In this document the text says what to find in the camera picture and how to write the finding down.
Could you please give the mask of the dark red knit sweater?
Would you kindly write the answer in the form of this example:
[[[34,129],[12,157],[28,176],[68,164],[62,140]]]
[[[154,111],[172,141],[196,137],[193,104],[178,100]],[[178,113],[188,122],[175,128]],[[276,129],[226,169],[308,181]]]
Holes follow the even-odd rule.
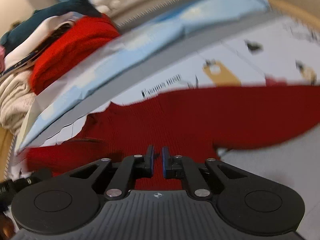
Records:
[[[25,150],[25,169],[54,176],[101,158],[120,162],[168,147],[201,163],[218,148],[280,144],[319,123],[319,87],[253,86],[174,90],[89,114],[81,131],[59,145]]]

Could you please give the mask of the cream folded blanket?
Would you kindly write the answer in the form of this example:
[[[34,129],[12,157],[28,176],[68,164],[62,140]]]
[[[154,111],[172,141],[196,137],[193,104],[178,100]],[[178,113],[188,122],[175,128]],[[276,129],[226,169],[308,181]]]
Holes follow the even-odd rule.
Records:
[[[1,82],[1,126],[13,135],[20,132],[36,97],[28,81],[31,73],[31,70],[24,70],[10,74]]]

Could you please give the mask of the white pink folded bedding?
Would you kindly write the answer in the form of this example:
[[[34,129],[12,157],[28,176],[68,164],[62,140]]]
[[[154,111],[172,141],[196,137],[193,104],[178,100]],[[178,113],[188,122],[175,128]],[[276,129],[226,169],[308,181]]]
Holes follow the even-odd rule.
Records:
[[[15,65],[28,57],[36,48],[44,42],[54,31],[61,27],[64,23],[70,23],[71,26],[79,19],[79,14],[76,12],[69,12],[61,16],[52,16],[42,21],[37,28],[27,36],[27,38],[4,57],[4,70],[1,71],[1,79],[12,74]]]

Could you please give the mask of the grey printed bed sheet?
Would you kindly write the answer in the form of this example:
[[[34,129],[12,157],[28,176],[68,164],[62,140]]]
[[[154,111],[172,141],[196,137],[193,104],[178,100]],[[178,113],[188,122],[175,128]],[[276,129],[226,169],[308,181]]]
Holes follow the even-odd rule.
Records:
[[[220,24],[200,30],[210,35]],[[125,70],[70,109],[28,146],[17,151],[12,160],[11,178],[17,180],[35,172],[25,169],[26,149],[55,146],[72,139],[81,131],[89,114],[103,112],[111,103],[126,106],[184,89],[318,87],[311,84],[314,76],[303,77],[294,64],[301,63],[306,72],[318,70],[319,45],[311,37],[309,28],[290,17],[280,17],[252,31],[211,42],[180,56],[178,49],[185,49],[189,43],[190,33]]]

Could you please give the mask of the bright red folded blanket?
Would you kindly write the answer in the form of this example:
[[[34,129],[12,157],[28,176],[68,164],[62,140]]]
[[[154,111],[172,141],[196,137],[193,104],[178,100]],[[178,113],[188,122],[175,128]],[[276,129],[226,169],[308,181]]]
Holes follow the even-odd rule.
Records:
[[[36,60],[29,78],[31,90],[40,94],[97,49],[120,36],[108,16],[84,16],[50,45]]]

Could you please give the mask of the light blue duvet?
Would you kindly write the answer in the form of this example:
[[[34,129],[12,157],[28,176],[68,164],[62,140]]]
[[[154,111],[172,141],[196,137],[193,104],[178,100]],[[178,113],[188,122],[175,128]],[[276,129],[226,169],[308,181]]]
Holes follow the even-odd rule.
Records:
[[[198,0],[180,5],[96,50],[36,98],[17,136],[15,151],[125,70],[185,35],[266,11],[268,0]]]

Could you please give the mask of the teal shark plush toy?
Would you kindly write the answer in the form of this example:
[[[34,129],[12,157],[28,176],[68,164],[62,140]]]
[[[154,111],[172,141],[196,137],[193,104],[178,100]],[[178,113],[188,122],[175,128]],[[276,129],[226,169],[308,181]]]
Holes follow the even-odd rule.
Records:
[[[4,48],[5,55],[8,55],[23,43],[44,20],[53,16],[62,16],[69,12],[77,12],[91,17],[101,16],[101,13],[89,0],[68,0],[36,10],[30,18],[1,37],[1,46]]]

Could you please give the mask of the white plush toy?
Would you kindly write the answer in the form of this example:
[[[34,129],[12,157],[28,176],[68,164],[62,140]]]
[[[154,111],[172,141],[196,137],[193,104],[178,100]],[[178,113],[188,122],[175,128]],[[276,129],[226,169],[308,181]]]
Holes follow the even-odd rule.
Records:
[[[103,14],[110,14],[113,11],[121,7],[121,1],[111,0],[108,3],[100,4],[96,6],[96,9]]]

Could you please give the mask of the wooden bed frame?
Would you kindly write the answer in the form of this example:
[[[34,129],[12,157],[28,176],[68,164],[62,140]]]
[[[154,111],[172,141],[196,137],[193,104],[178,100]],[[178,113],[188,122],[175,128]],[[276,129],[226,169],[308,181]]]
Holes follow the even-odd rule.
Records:
[[[272,10],[301,20],[312,30],[319,32],[319,12],[310,13],[303,7],[286,0],[268,0]],[[6,180],[9,169],[9,159],[13,148],[14,136],[7,129],[1,127],[1,181]]]

